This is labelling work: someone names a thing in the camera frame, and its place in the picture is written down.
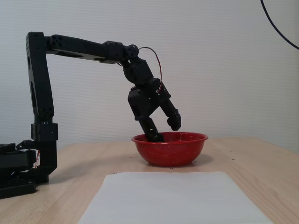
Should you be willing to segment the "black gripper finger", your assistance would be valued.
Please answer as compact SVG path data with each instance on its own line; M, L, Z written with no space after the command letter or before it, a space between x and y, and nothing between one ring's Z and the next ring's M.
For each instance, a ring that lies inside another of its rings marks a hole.
M172 102L168 99L161 103L160 107L167 116L167 123L173 131L178 131L181 128L181 116L178 109L174 107Z
M149 142L164 142L164 137L158 132L153 120L145 117L138 120Z

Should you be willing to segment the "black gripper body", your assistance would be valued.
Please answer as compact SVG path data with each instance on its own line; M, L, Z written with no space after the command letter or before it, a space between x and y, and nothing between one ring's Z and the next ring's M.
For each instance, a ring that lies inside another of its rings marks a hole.
M160 79L153 78L144 85L133 87L128 96L128 102L132 109L135 120L149 117L158 107L171 121L170 94L163 86L161 90Z

